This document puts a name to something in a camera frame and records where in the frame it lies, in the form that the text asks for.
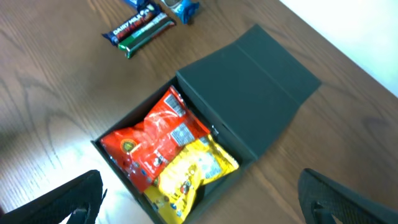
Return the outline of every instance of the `box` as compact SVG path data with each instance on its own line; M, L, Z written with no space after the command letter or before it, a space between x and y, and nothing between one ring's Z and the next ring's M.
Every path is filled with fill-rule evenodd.
M111 131L142 121L170 85L203 123L218 133L216 141L240 165L237 171L198 189L195 204L185 220L189 223L266 152L320 81L256 25L232 44L177 71L173 79L93 141L155 223L162 223L162 219L112 162L100 139Z

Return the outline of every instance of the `wood grain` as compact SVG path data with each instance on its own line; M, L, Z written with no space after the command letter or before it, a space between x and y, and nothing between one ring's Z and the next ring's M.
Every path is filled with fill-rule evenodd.
M297 179L305 167L398 209L397 98L278 0L203 0L192 26L171 28L131 60L100 35L134 14L120 0L3 0L0 11L5 212L98 169L109 189L98 223L150 223L90 140L255 23L323 85L200 222L304 223Z

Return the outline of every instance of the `box lid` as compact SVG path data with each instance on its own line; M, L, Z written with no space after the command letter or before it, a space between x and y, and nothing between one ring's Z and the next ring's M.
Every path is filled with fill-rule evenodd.
M259 25L177 71L184 92L216 129L230 131L258 159L319 87Z

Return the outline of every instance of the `cardboard box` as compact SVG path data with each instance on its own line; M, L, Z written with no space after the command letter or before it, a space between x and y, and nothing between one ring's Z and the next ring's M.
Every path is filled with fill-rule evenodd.
M320 81L259 26L254 26L232 44L179 70L173 79L93 141L155 223L162 223L162 219L112 162L100 139L111 131L142 121L170 85L209 128L218 132L216 141L240 165L232 174L198 189L185 221L189 223L266 152Z

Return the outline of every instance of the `yellow packet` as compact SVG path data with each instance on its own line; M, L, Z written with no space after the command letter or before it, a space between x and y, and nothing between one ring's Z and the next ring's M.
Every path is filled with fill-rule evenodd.
M144 193L165 222L182 223L195 201L196 189L238 167L209 134L187 144Z

